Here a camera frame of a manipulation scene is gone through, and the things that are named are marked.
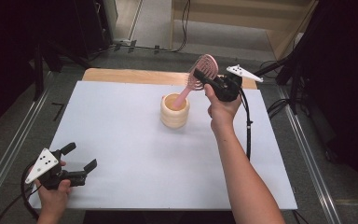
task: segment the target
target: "wrist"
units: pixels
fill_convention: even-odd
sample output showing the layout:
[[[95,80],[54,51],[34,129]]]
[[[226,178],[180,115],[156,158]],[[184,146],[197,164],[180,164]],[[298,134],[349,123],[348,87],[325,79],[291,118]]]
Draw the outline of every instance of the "wrist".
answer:
[[[224,137],[227,134],[232,135],[234,133],[234,126],[232,123],[226,123],[223,125],[213,125],[212,124],[212,130],[216,138]]]
[[[57,214],[42,208],[37,224],[57,224],[59,223],[62,215],[63,213]]]

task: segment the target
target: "metal rail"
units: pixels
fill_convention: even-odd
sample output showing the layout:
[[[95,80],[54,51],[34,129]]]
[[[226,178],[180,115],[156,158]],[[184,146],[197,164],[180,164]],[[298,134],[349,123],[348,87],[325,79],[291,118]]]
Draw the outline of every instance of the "metal rail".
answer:
[[[281,98],[288,99],[289,95],[282,87],[278,87],[279,94]],[[304,157],[304,161],[307,164],[308,171],[310,172],[310,178],[312,179],[313,186],[316,189],[316,193],[318,194],[319,201],[324,210],[328,223],[331,224],[340,224],[341,219],[339,218],[339,214],[337,212],[334,201],[330,195],[330,191],[328,190],[327,185],[324,182],[321,171],[316,163],[316,160],[313,157],[312,150],[310,145],[308,144],[307,138],[301,128],[301,124],[298,120],[297,115],[294,115],[290,106],[286,108],[287,117],[290,120],[290,124],[292,125],[293,131],[295,132],[296,140],[298,145],[300,146],[301,153]]]
[[[45,103],[46,98],[48,97],[51,84],[54,82],[55,77],[55,74],[53,74],[52,72],[48,72],[45,82],[45,91],[42,92],[42,95],[40,96],[39,100],[32,103],[27,115],[25,116],[19,129],[17,130],[9,146],[7,147],[4,156],[0,160],[0,187],[2,186],[2,183],[4,182],[11,165],[16,159],[17,154],[21,149],[21,146],[28,135],[28,132],[31,130],[34,121],[40,112],[40,109]]]

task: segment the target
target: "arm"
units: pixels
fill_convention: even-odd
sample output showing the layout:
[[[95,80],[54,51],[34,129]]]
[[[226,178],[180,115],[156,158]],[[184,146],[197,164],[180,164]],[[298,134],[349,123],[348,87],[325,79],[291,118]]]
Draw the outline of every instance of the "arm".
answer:
[[[211,102],[208,109],[225,173],[228,198],[237,223],[284,223],[281,211],[269,189],[257,174],[234,133],[233,120],[241,97],[220,102],[210,85],[205,93]]]
[[[37,187],[40,186],[39,180],[34,182]],[[37,220],[38,224],[56,224],[59,223],[66,205],[68,204],[68,194],[71,191],[71,181],[65,179],[61,181],[57,189],[48,190],[40,187],[38,194],[42,209]]]

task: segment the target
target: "brush handle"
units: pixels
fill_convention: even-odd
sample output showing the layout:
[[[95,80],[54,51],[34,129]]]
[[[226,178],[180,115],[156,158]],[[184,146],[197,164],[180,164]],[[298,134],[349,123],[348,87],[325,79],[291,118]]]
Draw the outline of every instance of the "brush handle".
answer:
[[[191,88],[186,86],[185,89],[178,95],[176,100],[173,102],[173,108],[179,108],[180,105],[185,101],[188,94],[191,92]]]

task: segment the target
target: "brush bristles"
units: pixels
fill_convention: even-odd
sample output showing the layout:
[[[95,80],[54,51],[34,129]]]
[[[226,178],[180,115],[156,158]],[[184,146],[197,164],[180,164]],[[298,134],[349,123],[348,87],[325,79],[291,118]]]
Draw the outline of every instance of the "brush bristles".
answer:
[[[203,75],[209,79],[214,79],[219,72],[216,60],[209,54],[204,54],[194,63],[190,69],[187,79],[187,86],[193,91],[203,90],[202,83],[194,77],[195,69],[199,70]]]

